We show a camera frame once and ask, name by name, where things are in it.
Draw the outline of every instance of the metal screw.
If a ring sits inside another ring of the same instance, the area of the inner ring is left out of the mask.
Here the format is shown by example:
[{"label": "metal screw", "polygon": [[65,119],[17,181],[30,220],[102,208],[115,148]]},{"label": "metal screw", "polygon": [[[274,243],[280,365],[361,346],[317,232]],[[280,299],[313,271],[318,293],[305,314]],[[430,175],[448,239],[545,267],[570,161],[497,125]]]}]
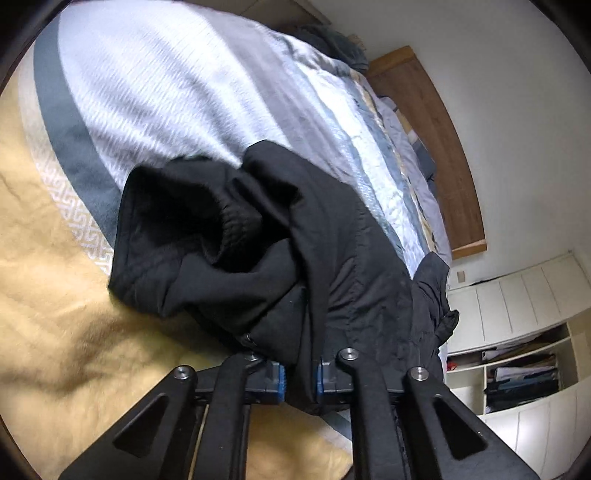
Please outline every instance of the metal screw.
[{"label": "metal screw", "polygon": [[261,359],[260,356],[258,356],[255,352],[248,352],[244,354],[244,358],[246,360],[248,360],[249,362],[254,362],[256,360]]},{"label": "metal screw", "polygon": [[187,365],[181,365],[174,369],[174,377],[177,380],[186,380],[191,376],[191,368]]},{"label": "metal screw", "polygon": [[429,372],[426,368],[423,367],[412,367],[410,369],[410,376],[413,377],[416,381],[422,382],[429,378]]},{"label": "metal screw", "polygon": [[343,348],[339,352],[339,355],[343,360],[352,362],[353,360],[357,360],[357,358],[359,357],[359,352],[354,348]]}]

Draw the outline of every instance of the cabinet door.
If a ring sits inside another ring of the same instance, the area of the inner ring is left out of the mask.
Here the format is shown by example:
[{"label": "cabinet door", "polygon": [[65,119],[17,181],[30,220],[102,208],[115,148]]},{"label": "cabinet door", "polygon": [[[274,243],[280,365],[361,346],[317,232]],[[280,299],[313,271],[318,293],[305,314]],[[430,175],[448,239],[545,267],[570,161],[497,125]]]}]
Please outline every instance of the cabinet door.
[{"label": "cabinet door", "polygon": [[527,335],[538,330],[540,327],[535,317],[534,307],[521,275],[503,278],[500,284],[513,335]]},{"label": "cabinet door", "polygon": [[544,466],[550,426],[550,406],[548,402],[539,403],[519,412],[516,450],[538,475]]},{"label": "cabinet door", "polygon": [[476,289],[450,292],[448,300],[450,307],[460,312],[460,321],[449,339],[449,353],[480,348],[484,345],[484,333]]},{"label": "cabinet door", "polygon": [[485,343],[501,343],[513,337],[513,329],[501,284],[498,281],[481,283],[476,287]]},{"label": "cabinet door", "polygon": [[550,428],[541,477],[556,478],[571,465],[573,432],[576,426],[576,391],[566,391],[550,398]]},{"label": "cabinet door", "polygon": [[530,297],[535,317],[540,328],[546,328],[560,321],[560,312],[554,294],[546,280],[542,267],[535,267],[521,274],[527,294]]},{"label": "cabinet door", "polygon": [[542,265],[563,320],[591,308],[591,287],[583,270],[569,256]]}]

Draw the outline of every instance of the bed sheet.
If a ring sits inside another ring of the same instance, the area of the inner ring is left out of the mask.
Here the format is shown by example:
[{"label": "bed sheet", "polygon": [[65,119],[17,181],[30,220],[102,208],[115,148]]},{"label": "bed sheet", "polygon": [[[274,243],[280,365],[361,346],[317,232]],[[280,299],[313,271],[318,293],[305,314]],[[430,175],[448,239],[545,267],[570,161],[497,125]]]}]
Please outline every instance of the bed sheet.
[{"label": "bed sheet", "polygon": [[[42,478],[174,366],[227,354],[187,316],[162,322],[106,289],[134,165],[238,166],[273,140],[355,188],[411,274],[436,249],[367,92],[301,41],[178,2],[74,4],[42,32],[0,97],[0,415]],[[346,413],[257,407],[247,477],[341,478],[350,451]]]}]

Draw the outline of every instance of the white shelf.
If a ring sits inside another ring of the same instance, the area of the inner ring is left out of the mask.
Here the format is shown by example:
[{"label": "white shelf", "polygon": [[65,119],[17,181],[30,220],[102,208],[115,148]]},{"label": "white shelf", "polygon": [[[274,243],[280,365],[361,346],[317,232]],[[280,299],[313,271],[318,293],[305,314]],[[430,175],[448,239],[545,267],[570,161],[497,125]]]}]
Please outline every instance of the white shelf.
[{"label": "white shelf", "polygon": [[[555,328],[549,332],[549,335],[568,335],[568,329],[566,327]],[[570,337],[566,336],[559,338],[549,345],[503,360],[456,368],[447,372],[446,384],[453,394],[468,406],[468,408],[477,415],[482,415],[486,411],[486,395],[484,390],[486,388],[487,373],[501,365],[506,365],[515,360],[539,353],[550,353],[556,357],[560,390],[569,388],[578,382],[577,362],[573,345]]]},{"label": "white shelf", "polygon": [[495,361],[487,362],[487,363],[479,364],[479,365],[470,365],[469,367],[458,367],[455,370],[451,370],[451,371],[447,372],[447,374],[449,375],[449,374],[454,374],[456,372],[465,372],[465,371],[468,371],[468,370],[478,370],[478,369],[481,369],[481,368],[498,367],[499,365],[507,364],[509,362],[512,362],[513,360],[518,360],[518,359],[523,358],[523,357],[526,357],[526,356],[535,355],[537,353],[546,353],[546,352],[552,350],[553,348],[555,348],[556,346],[559,346],[562,343],[567,343],[567,342],[570,342],[570,338],[569,337],[561,338],[560,340],[557,340],[556,342],[551,343],[549,345],[542,346],[540,348],[537,348],[535,350],[531,350],[531,351],[526,352],[526,353],[522,353],[520,355],[512,356],[512,357],[510,357],[508,359],[498,360],[496,362]]}]

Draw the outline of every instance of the gray stripe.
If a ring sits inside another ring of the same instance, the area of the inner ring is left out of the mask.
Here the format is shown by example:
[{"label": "gray stripe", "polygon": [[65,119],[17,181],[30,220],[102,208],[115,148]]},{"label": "gray stripe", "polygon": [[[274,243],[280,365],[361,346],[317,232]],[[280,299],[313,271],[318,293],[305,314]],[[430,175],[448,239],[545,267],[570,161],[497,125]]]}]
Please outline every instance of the gray stripe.
[{"label": "gray stripe", "polygon": [[330,411],[322,415],[322,420],[324,420],[329,427],[333,430],[339,432],[343,437],[348,438],[349,440],[353,439],[351,435],[351,422],[344,419],[335,411]]},{"label": "gray stripe", "polygon": [[402,192],[402,198],[404,199],[404,204],[408,210],[408,216],[410,218],[411,224],[417,233],[417,238],[419,244],[421,245],[421,249],[425,254],[428,254],[430,250],[423,232],[421,220],[419,220],[418,217],[417,206],[413,202],[413,199],[410,195],[410,188],[408,186],[408,182],[404,181],[402,177],[402,172],[400,172],[398,161],[396,160],[395,153],[392,149],[392,144],[387,141],[383,130],[379,127],[378,123],[376,122],[374,113],[369,109],[369,107],[365,103],[365,100],[363,99],[363,96],[357,88],[357,86],[353,83],[352,80],[344,79],[344,81],[345,85],[348,87],[348,90],[351,92],[351,95],[355,98],[359,105],[359,111],[361,112],[361,116],[365,121],[365,125],[368,127],[369,132],[372,134],[372,137],[374,138],[374,141],[378,146],[380,153],[382,154],[382,157],[384,158],[386,168],[388,169],[390,176],[392,177],[394,183],[398,187],[398,190]]},{"label": "gray stripe", "polygon": [[290,62],[269,45],[266,32],[241,17],[207,9],[200,9],[199,14],[241,63],[291,148],[333,177],[350,183],[350,167],[336,148],[332,132],[286,69]]},{"label": "gray stripe", "polygon": [[[242,67],[248,72],[292,149],[333,177],[356,186],[397,255],[404,261],[402,243],[392,225],[386,220],[353,142],[340,127],[334,113],[318,97],[304,73],[292,62],[283,61],[269,45],[271,33],[256,30],[254,25],[248,24],[240,17],[231,17],[230,21],[228,15],[206,9],[199,9],[199,14],[207,19],[227,47],[241,61]],[[235,34],[237,30],[241,32],[240,36]],[[246,41],[249,35],[257,38]],[[281,47],[291,49],[288,41],[283,41]],[[292,59],[295,55],[290,51],[285,56]],[[342,64],[342,70],[337,67],[334,71],[335,65],[340,63],[335,61],[322,65],[322,68],[337,77],[350,80],[350,69],[347,65]],[[322,106],[324,118],[309,99],[315,99],[316,104]],[[350,160],[344,158],[342,152],[347,152]],[[350,161],[354,163],[354,168],[349,164]]]},{"label": "gray stripe", "polygon": [[61,67],[54,19],[35,42],[35,85],[47,135],[72,187],[110,246],[115,244],[121,192],[100,160]]}]

